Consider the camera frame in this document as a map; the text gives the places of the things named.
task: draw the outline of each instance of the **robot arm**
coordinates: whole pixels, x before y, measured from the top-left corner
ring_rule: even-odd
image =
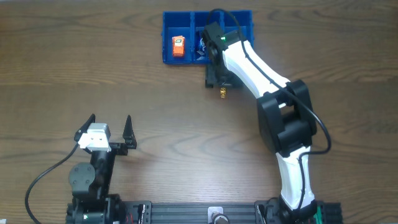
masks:
[[[316,213],[317,205],[310,187],[308,156],[302,158],[305,194],[299,208],[302,194],[299,155],[310,151],[312,136],[317,131],[314,118],[271,84],[246,58],[236,31],[224,34],[218,24],[214,22],[205,27],[202,37],[208,47],[209,58],[212,61],[211,66],[215,70],[216,83],[223,86],[230,80],[234,80],[236,76],[257,99],[261,136],[268,148],[276,154],[279,163],[282,179],[280,209],[286,211],[281,220],[292,223],[311,217]],[[243,44],[246,52],[258,67],[312,110],[308,88],[301,80],[291,83],[261,60],[247,40]],[[294,110],[282,114],[280,109],[285,106],[293,106]]]

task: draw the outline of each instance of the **white plastic part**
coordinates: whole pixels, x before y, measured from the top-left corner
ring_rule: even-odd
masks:
[[[249,54],[250,58],[261,68],[270,78],[272,78],[278,85],[285,87],[289,80],[282,77],[273,69],[270,68],[261,58],[254,52],[249,41],[244,41],[244,48]],[[223,51],[223,59],[225,67],[235,73],[243,83],[250,89],[253,95],[260,98],[264,93],[273,93],[278,88],[271,84],[269,80],[262,75],[258,69],[245,57],[240,41],[228,46],[228,49]]]
[[[109,146],[109,138],[111,132],[109,127],[104,123],[91,123],[87,129],[87,133],[81,135],[78,144],[81,149],[89,149],[91,151],[111,151]]]
[[[290,153],[288,158],[283,158],[279,153],[276,154],[278,158],[280,178],[282,179],[281,195],[287,206],[291,210],[299,207],[301,191],[302,191],[302,176],[299,165],[299,155],[303,152],[309,152],[309,147],[301,147]],[[302,164],[304,168],[305,177],[305,194],[302,208],[309,205],[315,199],[310,186],[310,175],[308,173],[308,155],[302,157]]]

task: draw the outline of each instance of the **white arm segment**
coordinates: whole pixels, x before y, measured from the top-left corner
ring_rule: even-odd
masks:
[[[249,41],[244,41],[244,48],[249,54],[250,58],[263,70],[269,77],[271,77],[281,87],[285,87],[289,80],[280,76],[273,71],[261,58],[254,52]],[[258,69],[245,57],[240,41],[228,46],[228,49],[223,51],[223,59],[225,67],[235,73],[243,83],[250,89],[253,95],[257,98],[263,96],[264,93],[273,93],[278,90],[276,86],[270,84],[268,79],[264,77]]]
[[[276,154],[278,158],[280,178],[282,179],[281,195],[285,203],[291,210],[297,209],[301,198],[302,177],[299,165],[299,155],[303,152],[309,152],[309,147],[301,147],[290,153],[288,158],[283,158],[279,153]],[[302,157],[302,164],[304,168],[305,177],[305,194],[302,208],[309,205],[315,199],[310,186],[310,175],[308,173],[308,155]]]
[[[271,77],[281,87],[286,87],[289,80],[280,76],[273,71],[258,55],[253,51],[249,41],[244,41],[244,47],[250,58]],[[223,51],[223,59],[225,67],[235,73],[243,83],[250,89],[256,98],[260,98],[264,93],[273,93],[278,90],[276,86],[270,84],[268,79],[264,77],[258,69],[245,57],[240,41],[228,46],[228,49]],[[290,157],[283,158],[279,153],[276,154],[278,158],[280,177],[282,179],[281,195],[287,206],[291,210],[299,206],[301,191],[302,191],[302,176],[299,165],[299,155],[303,152],[308,152],[310,147],[302,147],[290,153]],[[315,196],[311,191],[310,176],[308,173],[308,156],[302,157],[305,177],[305,195],[302,207],[305,207],[314,200]]]

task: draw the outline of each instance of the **wooden surface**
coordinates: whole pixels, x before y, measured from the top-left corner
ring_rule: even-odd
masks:
[[[345,223],[398,222],[396,1],[42,1],[0,3],[0,219],[31,222],[25,191],[72,149],[95,113],[119,141],[126,116],[138,150],[118,157],[111,193],[153,202],[254,202],[280,194],[275,155],[247,89],[204,88],[204,68],[162,63],[163,11],[252,9],[255,50],[301,78],[333,138],[310,158],[319,200]],[[322,133],[314,150],[325,147]],[[78,151],[30,195],[44,223],[62,223]]]

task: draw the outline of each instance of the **orange package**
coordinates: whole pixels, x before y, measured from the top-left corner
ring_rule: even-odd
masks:
[[[185,37],[181,35],[173,37],[172,42],[173,42],[173,57],[184,57]]]

